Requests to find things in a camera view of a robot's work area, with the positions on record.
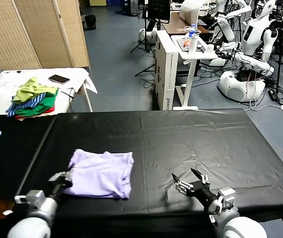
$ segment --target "table leg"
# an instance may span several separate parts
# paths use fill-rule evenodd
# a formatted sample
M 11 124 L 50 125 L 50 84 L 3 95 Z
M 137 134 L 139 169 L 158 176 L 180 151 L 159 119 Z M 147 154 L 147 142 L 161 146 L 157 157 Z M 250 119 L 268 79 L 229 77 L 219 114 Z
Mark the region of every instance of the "table leg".
M 84 97 L 84 101 L 85 101 L 87 110 L 89 110 L 92 113 L 93 112 L 92 104 L 91 104 L 90 98 L 88 97 L 88 93 L 87 93 L 87 90 L 84 84 L 82 84 L 81 86 L 81 91 L 83 92 L 83 97 Z
M 188 106 L 188 101 L 189 101 L 189 97 L 190 97 L 190 92 L 191 92 L 195 68 L 196 68 L 196 62 L 197 62 L 196 59 L 192 60 L 192 62 L 191 62 L 189 74 L 188 74 L 187 80 L 186 80 L 186 86 L 185 86 L 184 94 L 182 93 L 181 87 L 176 86 L 176 92 L 177 92 L 179 99 L 181 101 L 181 107 L 173 107 L 173 110 L 198 110 L 197 106 L 190 106 L 190 107 Z
M 193 82 L 193 78 L 194 78 L 195 66 L 196 66 L 196 60 L 193 60 L 191 62 L 189 75 L 187 76 L 187 80 L 186 80 L 186 87 L 185 87 L 185 90 L 184 90 L 183 102 L 181 102 L 183 107 L 187 107 L 187 104 L 189 102 L 190 92 L 191 92 L 191 88 L 192 88 L 192 82 Z

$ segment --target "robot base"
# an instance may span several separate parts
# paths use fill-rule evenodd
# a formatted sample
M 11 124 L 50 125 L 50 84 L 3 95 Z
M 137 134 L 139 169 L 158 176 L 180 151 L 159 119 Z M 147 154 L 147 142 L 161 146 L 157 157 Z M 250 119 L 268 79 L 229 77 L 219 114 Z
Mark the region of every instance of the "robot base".
M 147 41 L 150 45 L 153 45 L 156 43 L 156 36 L 157 36 L 157 28 L 154 27 L 152 31 L 147 31 Z M 145 28 L 142 28 L 139 30 L 138 35 L 139 41 L 143 41 L 145 39 Z
M 236 102 L 258 100 L 266 84 L 262 80 L 240 82 L 235 77 L 237 72 L 226 71 L 221 75 L 218 89 L 227 98 Z

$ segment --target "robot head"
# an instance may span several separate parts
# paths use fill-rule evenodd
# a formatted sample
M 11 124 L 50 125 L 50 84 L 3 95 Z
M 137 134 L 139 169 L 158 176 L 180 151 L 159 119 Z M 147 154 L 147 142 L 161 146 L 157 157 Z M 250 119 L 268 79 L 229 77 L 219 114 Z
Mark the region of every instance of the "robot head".
M 274 6 L 276 4 L 276 0 L 260 0 L 256 5 L 256 17 L 261 18 L 269 15 Z

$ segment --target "striped shirt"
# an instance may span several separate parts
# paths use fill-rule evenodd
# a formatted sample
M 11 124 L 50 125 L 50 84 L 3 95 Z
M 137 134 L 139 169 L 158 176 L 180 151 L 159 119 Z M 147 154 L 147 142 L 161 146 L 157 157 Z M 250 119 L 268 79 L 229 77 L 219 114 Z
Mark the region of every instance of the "striped shirt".
M 35 108 L 45 97 L 47 93 L 40 93 L 37 97 L 29 99 L 24 103 L 12 103 L 11 106 L 7 109 L 7 116 L 13 117 L 16 110 L 23 108 Z

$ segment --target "green shirt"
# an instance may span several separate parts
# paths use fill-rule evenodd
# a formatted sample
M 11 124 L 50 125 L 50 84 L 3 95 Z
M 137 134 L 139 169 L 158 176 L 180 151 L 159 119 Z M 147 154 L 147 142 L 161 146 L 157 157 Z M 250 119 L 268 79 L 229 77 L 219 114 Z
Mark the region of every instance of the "green shirt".
M 32 77 L 24 85 L 20 86 L 16 96 L 13 98 L 14 103 L 24 103 L 29 99 L 35 98 L 40 93 L 48 93 L 54 95 L 57 88 L 47 87 L 38 83 L 38 79 Z
M 44 113 L 45 111 L 54 106 L 54 102 L 57 97 L 57 92 L 58 90 L 55 94 L 47 93 L 45 98 L 35 108 L 22 108 L 16 110 L 15 116 L 31 117 Z

